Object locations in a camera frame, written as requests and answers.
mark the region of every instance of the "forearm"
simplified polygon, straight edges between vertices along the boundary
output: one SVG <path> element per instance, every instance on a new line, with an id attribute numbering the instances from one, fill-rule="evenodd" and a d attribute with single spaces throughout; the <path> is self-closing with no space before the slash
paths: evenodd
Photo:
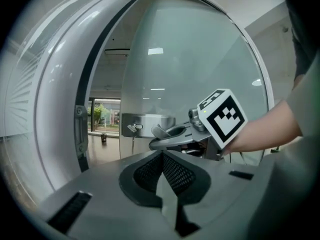
<path id="1" fill-rule="evenodd" d="M 282 100 L 265 116 L 250 121 L 227 152 L 251 152 L 284 145 L 301 135 L 298 123 L 287 104 Z"/>

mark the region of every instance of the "sleeve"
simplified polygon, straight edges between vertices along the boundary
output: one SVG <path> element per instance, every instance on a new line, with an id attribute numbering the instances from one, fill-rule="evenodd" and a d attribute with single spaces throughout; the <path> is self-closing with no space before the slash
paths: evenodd
<path id="1" fill-rule="evenodd" d="M 304 137 L 320 134 L 320 50 L 286 101 Z"/>
<path id="2" fill-rule="evenodd" d="M 295 77 L 296 79 L 300 75 L 305 75 L 311 65 L 311 61 L 304 51 L 301 43 L 298 41 L 298 39 L 295 37 L 295 32 L 292 29 L 293 33 L 293 46 L 295 50 L 295 64 L 296 64 L 296 71 L 295 71 Z"/>

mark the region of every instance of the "person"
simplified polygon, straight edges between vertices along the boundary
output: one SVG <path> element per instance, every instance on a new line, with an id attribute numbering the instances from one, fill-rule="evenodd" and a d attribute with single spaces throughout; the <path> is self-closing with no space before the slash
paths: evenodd
<path id="1" fill-rule="evenodd" d="M 280 101 L 266 115 L 248 122 L 227 145 L 224 154 L 265 150 L 287 144 L 298 136 L 319 133 L 320 55 L 316 57 L 319 30 L 315 22 L 318 15 L 317 0 L 303 1 L 303 5 L 302 0 L 286 0 L 286 3 L 296 55 L 293 91 L 287 100 Z M 308 72 L 310 67 L 313 68 L 312 72 Z"/>

